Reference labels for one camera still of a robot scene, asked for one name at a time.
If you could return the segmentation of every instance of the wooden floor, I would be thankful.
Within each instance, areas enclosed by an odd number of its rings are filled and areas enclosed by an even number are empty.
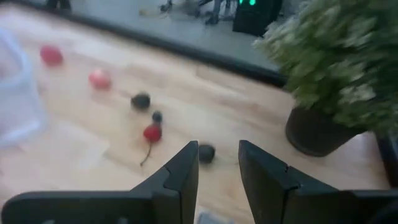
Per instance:
[[[42,133],[0,151],[2,203],[30,190],[131,189],[194,139],[217,149],[214,164],[200,169],[198,205],[236,223],[253,222],[239,174],[240,139],[339,189],[388,188],[372,134],[326,158],[294,150],[284,136],[294,100],[283,91],[17,6],[0,8],[0,28],[29,55],[49,116]],[[62,66],[42,64],[44,44],[61,47]],[[98,67],[112,73],[110,91],[91,89],[88,74]],[[140,91],[152,96],[148,113],[130,108]],[[154,110],[164,114],[164,136],[140,167],[148,150],[142,131]]]

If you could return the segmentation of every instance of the dark plant pot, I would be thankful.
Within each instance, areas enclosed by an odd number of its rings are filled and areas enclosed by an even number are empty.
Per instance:
[[[294,108],[286,124],[286,137],[300,152],[323,157],[338,149],[363,129],[333,122],[331,116],[316,110]]]

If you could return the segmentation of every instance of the small dark ball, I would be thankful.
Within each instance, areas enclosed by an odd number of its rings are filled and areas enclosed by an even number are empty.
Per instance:
[[[150,105],[150,96],[148,93],[139,93],[131,98],[131,106],[137,110],[146,110]]]
[[[163,121],[163,115],[162,112],[160,111],[155,111],[154,114],[152,114],[152,121],[154,123],[161,123]]]
[[[199,145],[199,162],[202,164],[209,164],[213,161],[216,149],[209,144]]]

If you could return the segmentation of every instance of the gray floor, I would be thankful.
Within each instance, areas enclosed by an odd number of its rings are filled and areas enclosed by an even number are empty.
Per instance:
[[[167,0],[71,0],[73,13],[83,14],[115,25],[132,28],[171,41],[195,46],[223,56],[259,65],[271,70],[277,66],[251,47],[255,37],[232,32],[232,22],[205,26],[204,21],[174,12],[166,18],[140,16],[145,10],[155,14],[159,5]]]

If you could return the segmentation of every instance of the black electronic device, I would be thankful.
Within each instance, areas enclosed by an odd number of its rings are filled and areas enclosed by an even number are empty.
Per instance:
[[[398,223],[398,190],[337,190],[248,141],[239,165],[254,221],[260,223]]]
[[[198,143],[191,141],[131,191],[29,192],[8,200],[3,224],[192,224]]]
[[[256,36],[263,35],[274,22],[282,7],[282,0],[239,0],[233,31]]]

